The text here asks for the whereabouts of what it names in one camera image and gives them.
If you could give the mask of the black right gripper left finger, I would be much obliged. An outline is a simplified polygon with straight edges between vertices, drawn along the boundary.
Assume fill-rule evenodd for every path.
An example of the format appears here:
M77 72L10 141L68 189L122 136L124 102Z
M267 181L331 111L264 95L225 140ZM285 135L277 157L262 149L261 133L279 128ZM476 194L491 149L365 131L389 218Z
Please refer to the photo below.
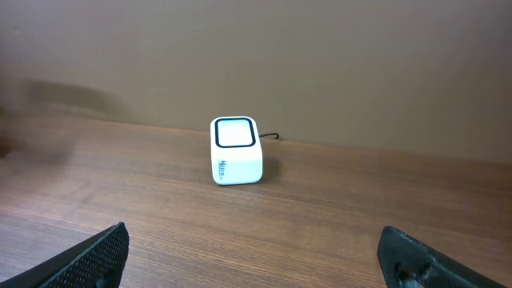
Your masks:
M118 288L129 254L123 222L1 283L1 288Z

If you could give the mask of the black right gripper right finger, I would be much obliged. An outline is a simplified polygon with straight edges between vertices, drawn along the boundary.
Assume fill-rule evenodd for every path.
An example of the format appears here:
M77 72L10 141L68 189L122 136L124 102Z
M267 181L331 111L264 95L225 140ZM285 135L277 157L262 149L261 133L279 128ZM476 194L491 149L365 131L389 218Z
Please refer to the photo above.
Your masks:
M393 226L383 228L377 256L388 287L504 288Z

